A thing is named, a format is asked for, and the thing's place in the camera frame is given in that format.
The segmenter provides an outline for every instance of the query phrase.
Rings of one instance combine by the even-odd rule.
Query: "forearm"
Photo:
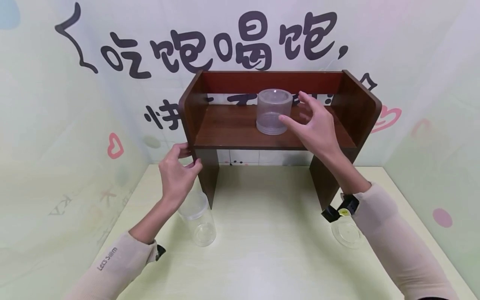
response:
[[[177,210],[169,205],[169,202],[163,198],[158,201],[148,214],[130,229],[130,235],[142,243],[152,243],[160,229]]]
[[[343,154],[323,157],[323,161],[343,192],[359,200],[353,219],[405,298],[457,299],[430,249],[400,216],[390,195],[370,184]]]
[[[352,165],[343,153],[338,150],[324,156],[318,156],[333,174],[338,185],[345,194],[366,192],[372,185]]]
[[[122,234],[75,284],[66,300],[114,300],[165,252],[155,236],[176,211],[160,200],[129,232]]]
[[[115,300],[144,267],[158,257],[154,241],[147,245],[125,232],[91,265],[64,299]]]

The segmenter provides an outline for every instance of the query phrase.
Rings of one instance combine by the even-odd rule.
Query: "pink dot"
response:
[[[438,225],[448,228],[453,225],[453,220],[450,214],[443,208],[436,208],[433,211],[433,219]]]

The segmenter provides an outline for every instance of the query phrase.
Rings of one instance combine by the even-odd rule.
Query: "clear plastic container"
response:
[[[191,191],[180,206],[179,214],[197,246],[206,247],[215,240],[215,223],[204,193]]]
[[[264,134],[279,135],[287,127],[278,120],[278,116],[290,116],[293,96],[287,91],[272,88],[258,93],[257,129]]]
[[[351,249],[360,248],[363,242],[363,235],[353,221],[348,222],[340,218],[332,223],[332,233],[340,244]]]

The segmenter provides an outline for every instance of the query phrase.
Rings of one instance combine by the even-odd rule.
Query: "beige arm sleeve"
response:
[[[354,195],[360,204],[353,219],[405,299],[458,299],[432,252],[400,216],[390,195],[375,183]]]
[[[125,232],[92,264],[64,299],[114,300],[157,255],[156,242],[146,245]]]

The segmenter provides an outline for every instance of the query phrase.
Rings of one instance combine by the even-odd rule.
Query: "hand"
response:
[[[299,100],[300,117],[308,122],[306,125],[284,115],[280,115],[278,119],[320,160],[341,153],[332,114],[315,98],[304,92],[299,92]]]
[[[200,159],[185,167],[179,162],[179,158],[190,155],[187,143],[175,144],[158,164],[163,185],[162,202],[175,211],[187,197],[203,167]]]

